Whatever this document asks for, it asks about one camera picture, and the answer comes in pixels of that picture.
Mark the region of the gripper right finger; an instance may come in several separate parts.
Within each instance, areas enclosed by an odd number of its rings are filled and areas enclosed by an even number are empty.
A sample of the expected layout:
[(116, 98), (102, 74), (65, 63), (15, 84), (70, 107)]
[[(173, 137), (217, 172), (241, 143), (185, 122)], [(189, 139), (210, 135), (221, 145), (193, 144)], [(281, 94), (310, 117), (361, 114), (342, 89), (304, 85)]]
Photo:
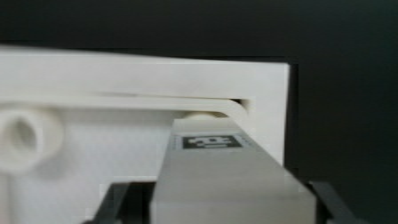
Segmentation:
[(317, 224), (372, 224), (356, 216), (338, 191), (326, 181), (310, 181), (317, 196)]

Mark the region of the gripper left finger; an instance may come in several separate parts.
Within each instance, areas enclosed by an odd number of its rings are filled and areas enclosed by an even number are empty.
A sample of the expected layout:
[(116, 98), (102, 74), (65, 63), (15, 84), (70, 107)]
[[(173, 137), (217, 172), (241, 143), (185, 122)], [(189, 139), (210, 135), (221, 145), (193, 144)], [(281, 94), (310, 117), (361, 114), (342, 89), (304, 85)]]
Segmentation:
[(153, 190), (153, 182), (114, 183), (95, 217), (82, 224), (152, 224)]

